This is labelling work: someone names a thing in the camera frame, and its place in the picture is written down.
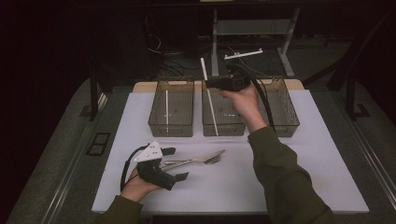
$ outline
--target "plastic container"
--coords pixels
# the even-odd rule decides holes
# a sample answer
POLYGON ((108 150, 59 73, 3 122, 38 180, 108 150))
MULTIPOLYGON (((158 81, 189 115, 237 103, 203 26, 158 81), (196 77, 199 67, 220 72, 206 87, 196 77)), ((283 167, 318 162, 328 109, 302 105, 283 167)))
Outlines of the plastic container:
POLYGON ((148 125, 154 137, 192 137, 192 77, 159 80, 148 125))
POLYGON ((217 89, 207 89, 204 81, 202 83, 202 122, 204 136, 240 136, 244 134, 246 128, 238 113, 233 109, 231 100, 219 95, 217 89), (210 91, 212 99, 217 133, 207 90, 210 91))
MULTIPOLYGON (((300 126, 300 121, 290 99, 288 88, 282 77, 274 77, 270 84, 264 84, 262 90, 267 93, 276 135, 278 137, 292 137, 300 126)), ((268 115, 262 102, 259 103, 264 120, 269 124, 268 115)))

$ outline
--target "cutlery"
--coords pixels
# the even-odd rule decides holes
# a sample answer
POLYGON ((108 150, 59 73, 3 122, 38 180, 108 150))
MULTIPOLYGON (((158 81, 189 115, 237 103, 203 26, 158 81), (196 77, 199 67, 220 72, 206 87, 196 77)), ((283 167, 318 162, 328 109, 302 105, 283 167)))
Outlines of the cutlery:
POLYGON ((169 163, 171 163, 171 164, 169 164, 167 166, 164 166, 162 168, 162 170, 164 172, 166 172, 166 171, 171 170, 173 168, 176 168, 178 166, 189 164, 189 163, 192 163, 192 162, 203 162, 205 164, 212 164, 212 163, 215 163, 215 162, 219 161, 219 155, 221 153, 223 153, 224 151, 225 151, 225 149, 217 151, 217 152, 212 152, 212 153, 206 154, 204 156, 192 158, 192 159, 189 159, 189 160, 186 160, 186 161, 167 161, 165 164, 169 164, 169 163))

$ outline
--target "white table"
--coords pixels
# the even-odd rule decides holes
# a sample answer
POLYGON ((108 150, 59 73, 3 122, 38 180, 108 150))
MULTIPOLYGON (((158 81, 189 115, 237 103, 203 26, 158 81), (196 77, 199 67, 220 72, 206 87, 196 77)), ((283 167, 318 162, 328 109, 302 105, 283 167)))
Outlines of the white table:
MULTIPOLYGON (((311 174, 313 186, 336 214, 368 212, 352 176, 341 158, 309 91, 290 91, 301 122, 292 138, 280 140, 298 154, 298 162, 311 174)), ((185 181, 171 191, 161 189, 142 201, 142 215, 227 215, 267 212, 262 185, 252 168, 253 155, 248 133, 236 137, 204 137, 201 118, 201 93, 194 103, 193 137, 154 138, 149 129, 153 92, 131 93, 126 103, 106 169, 92 207, 102 213, 120 193, 123 164, 138 147, 157 140, 161 147, 176 147, 166 160, 182 160, 226 149, 216 164, 189 164, 170 174, 190 172, 185 181)))

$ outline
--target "olive green sleeve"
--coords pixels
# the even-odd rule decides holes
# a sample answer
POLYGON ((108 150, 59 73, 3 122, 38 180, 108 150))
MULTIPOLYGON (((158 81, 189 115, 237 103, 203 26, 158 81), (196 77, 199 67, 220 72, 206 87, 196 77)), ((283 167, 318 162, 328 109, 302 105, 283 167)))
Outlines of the olive green sleeve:
POLYGON ((335 223, 332 210, 315 193, 309 173, 297 164, 297 154, 278 140, 271 127, 259 129, 248 140, 274 224, 335 223))
POLYGON ((99 215, 94 224, 138 224, 143 205, 116 196, 106 212, 99 215))

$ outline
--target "person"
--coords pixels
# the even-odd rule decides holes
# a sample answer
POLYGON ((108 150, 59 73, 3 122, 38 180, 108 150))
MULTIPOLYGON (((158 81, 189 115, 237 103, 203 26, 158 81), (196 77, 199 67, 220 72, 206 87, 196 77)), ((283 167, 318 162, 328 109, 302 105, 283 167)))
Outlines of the person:
MULTIPOLYGON (((241 91, 219 91, 230 98, 234 109, 247 125, 253 150, 254 172, 263 185, 268 215, 274 224, 335 223, 328 205, 315 193, 309 173, 297 164, 297 154, 282 144, 259 110, 253 85, 241 91)), ((138 223, 143 205, 139 202, 159 187, 135 178, 95 223, 138 223)))

